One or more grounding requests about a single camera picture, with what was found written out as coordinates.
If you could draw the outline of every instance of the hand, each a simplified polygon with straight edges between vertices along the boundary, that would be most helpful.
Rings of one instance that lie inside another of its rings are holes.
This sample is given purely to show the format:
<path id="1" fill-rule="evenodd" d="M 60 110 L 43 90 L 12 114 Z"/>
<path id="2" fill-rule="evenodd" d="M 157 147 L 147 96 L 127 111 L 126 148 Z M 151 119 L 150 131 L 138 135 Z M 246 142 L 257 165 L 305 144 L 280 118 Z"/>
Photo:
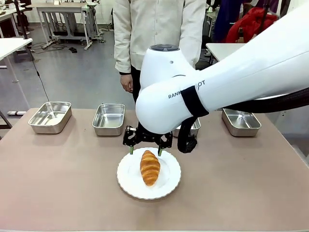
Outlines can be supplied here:
<path id="1" fill-rule="evenodd" d="M 133 92 L 133 78 L 131 74 L 120 75 L 120 83 L 126 92 Z"/>

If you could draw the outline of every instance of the plate rim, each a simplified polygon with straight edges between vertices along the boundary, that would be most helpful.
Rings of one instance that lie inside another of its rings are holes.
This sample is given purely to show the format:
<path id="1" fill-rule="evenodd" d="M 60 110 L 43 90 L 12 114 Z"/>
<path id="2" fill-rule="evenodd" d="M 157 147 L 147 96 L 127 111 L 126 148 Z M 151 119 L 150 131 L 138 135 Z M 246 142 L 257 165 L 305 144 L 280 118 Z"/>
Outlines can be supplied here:
<path id="1" fill-rule="evenodd" d="M 148 148 L 157 149 L 157 148 L 155 148 L 155 147 L 141 147 L 141 148 L 138 148 L 138 149 L 136 149 L 136 150 L 139 150 L 139 149 L 146 149 L 146 150 L 147 150 Z M 119 164 L 121 163 L 121 161 L 122 161 L 127 155 L 129 155 L 129 153 L 127 153 L 125 156 L 123 156 L 122 159 L 120 160 L 120 162 L 118 163 L 117 171 L 116 171 L 116 178 L 117 178 L 117 182 L 118 182 L 120 188 L 121 188 L 125 193 L 127 193 L 128 195 L 130 195 L 130 196 L 132 196 L 132 197 L 135 197 L 135 198 L 138 198 L 138 199 L 141 199 L 141 200 L 156 200 L 156 199 L 160 199 L 160 198 L 166 197 L 167 195 L 169 195 L 171 192 L 173 192 L 173 191 L 178 187 L 178 185 L 179 185 L 179 183 L 180 183 L 180 181 L 181 181 L 181 178 L 182 178 L 182 175 L 181 175 L 181 174 L 182 174 L 182 170 L 181 170 L 181 167 L 180 167 L 180 164 L 179 164 L 178 160 L 176 159 L 175 156 L 173 156 L 173 157 L 175 158 L 175 160 L 177 161 L 178 166 L 179 166 L 179 170 L 180 170 L 179 181 L 178 181 L 177 185 L 175 186 L 175 188 L 173 188 L 173 189 L 172 189 L 170 192 L 168 192 L 167 194 L 165 194 L 165 195 L 163 195 L 163 196 L 160 196 L 160 197 L 155 197 L 155 198 L 142 198 L 142 197 L 138 197 L 138 196 L 135 196 L 135 195 L 129 193 L 128 191 L 126 191 L 126 190 L 121 186 L 121 184 L 119 183 L 119 179 L 118 179 L 118 168 L 119 168 Z"/>

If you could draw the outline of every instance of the white plate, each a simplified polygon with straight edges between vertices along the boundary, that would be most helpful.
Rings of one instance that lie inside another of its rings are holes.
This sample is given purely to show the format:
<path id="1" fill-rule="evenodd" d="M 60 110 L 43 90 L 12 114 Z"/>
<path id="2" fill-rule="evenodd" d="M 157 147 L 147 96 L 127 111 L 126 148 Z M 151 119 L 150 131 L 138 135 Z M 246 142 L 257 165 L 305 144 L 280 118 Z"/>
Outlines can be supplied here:
<path id="1" fill-rule="evenodd" d="M 151 151 L 159 159 L 160 173 L 151 187 L 145 185 L 140 173 L 140 160 L 146 150 Z M 120 187 L 133 197 L 152 200 L 165 197 L 179 184 L 181 170 L 176 158 L 169 152 L 162 151 L 158 156 L 158 148 L 145 147 L 136 149 L 133 155 L 127 154 L 117 168 L 117 180 Z"/>

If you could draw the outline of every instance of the jacket sleeve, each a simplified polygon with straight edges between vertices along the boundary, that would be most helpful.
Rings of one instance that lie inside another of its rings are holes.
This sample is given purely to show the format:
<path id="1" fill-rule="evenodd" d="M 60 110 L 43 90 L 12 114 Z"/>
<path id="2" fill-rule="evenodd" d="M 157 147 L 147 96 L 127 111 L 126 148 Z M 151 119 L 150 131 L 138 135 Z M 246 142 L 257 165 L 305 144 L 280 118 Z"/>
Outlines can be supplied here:
<path id="1" fill-rule="evenodd" d="M 130 0 L 115 0 L 113 10 L 115 48 L 115 68 L 122 73 L 131 72 L 130 40 L 131 13 Z"/>
<path id="2" fill-rule="evenodd" d="M 198 62 L 201 52 L 205 11 L 205 0 L 184 1 L 179 47 L 193 67 Z"/>

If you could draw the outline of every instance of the croissant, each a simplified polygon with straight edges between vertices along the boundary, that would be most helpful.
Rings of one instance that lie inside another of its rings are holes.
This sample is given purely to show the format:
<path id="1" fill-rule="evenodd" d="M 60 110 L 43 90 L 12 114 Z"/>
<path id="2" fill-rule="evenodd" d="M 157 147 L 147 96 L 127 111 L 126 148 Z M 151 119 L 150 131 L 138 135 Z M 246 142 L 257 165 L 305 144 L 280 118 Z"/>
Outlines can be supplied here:
<path id="1" fill-rule="evenodd" d="M 140 172 L 147 186 L 152 186 L 159 177 L 160 163 L 151 151 L 145 151 L 140 161 Z"/>

